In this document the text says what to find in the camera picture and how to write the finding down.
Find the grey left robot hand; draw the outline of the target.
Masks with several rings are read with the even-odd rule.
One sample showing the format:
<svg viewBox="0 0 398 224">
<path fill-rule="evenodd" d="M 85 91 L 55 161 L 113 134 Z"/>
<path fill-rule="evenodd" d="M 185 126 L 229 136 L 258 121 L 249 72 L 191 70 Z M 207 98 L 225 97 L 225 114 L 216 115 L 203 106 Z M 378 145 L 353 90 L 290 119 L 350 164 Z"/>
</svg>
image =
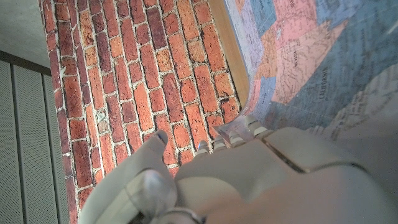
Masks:
<svg viewBox="0 0 398 224">
<path fill-rule="evenodd" d="M 172 175 L 156 131 L 89 194 L 80 223 L 396 223 L 397 199 L 353 156 L 297 128 L 245 118 Z"/>
</svg>

